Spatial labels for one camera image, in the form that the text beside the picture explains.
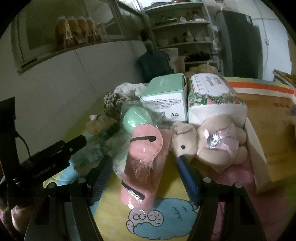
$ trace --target black refrigerator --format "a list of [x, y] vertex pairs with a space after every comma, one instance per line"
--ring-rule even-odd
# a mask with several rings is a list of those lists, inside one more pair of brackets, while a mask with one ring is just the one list
[[257, 79], [261, 41], [251, 17], [222, 10], [216, 20], [224, 76]]

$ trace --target mint green egg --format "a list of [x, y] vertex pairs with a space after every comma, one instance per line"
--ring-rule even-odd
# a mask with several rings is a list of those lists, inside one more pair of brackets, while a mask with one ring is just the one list
[[131, 134], [136, 126], [142, 124], [153, 124], [149, 113], [144, 108], [139, 106], [132, 106], [129, 108], [122, 119], [123, 128]]

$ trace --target blue cloud print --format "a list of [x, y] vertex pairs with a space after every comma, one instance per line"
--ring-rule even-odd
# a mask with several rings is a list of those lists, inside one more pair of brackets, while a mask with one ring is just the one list
[[197, 207], [178, 198], [156, 199], [149, 212], [131, 210], [126, 227], [131, 233], [150, 240], [186, 236], [195, 222]]

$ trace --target plush toy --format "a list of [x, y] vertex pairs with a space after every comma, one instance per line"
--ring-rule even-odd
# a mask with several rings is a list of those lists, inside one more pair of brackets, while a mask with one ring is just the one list
[[197, 158], [221, 172], [231, 164], [242, 164], [247, 149], [243, 129], [235, 127], [228, 115], [216, 115], [206, 119], [197, 130]]
[[246, 133], [237, 128], [228, 115], [216, 115], [206, 119], [196, 131], [190, 124], [175, 122], [173, 138], [174, 154], [185, 155], [188, 161], [195, 156], [222, 172], [231, 164], [241, 164], [247, 158], [247, 149], [240, 146], [246, 142]]
[[180, 121], [173, 123], [175, 134], [173, 136], [173, 151], [176, 157], [184, 155], [190, 162], [196, 156], [197, 142], [196, 130], [193, 125]]
[[200, 73], [210, 73], [210, 74], [219, 74], [218, 70], [211, 65], [201, 64], [198, 67], [190, 67], [190, 72], [200, 74]]

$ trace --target box label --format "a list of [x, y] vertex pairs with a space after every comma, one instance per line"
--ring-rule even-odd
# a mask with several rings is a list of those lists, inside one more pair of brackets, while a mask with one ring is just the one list
[[154, 111], [161, 113], [167, 121], [185, 121], [183, 97], [181, 93], [169, 93], [154, 96], [143, 96], [143, 101], [155, 104]]
[[196, 74], [191, 77], [195, 93], [219, 97], [229, 94], [230, 90], [219, 76], [215, 74]]

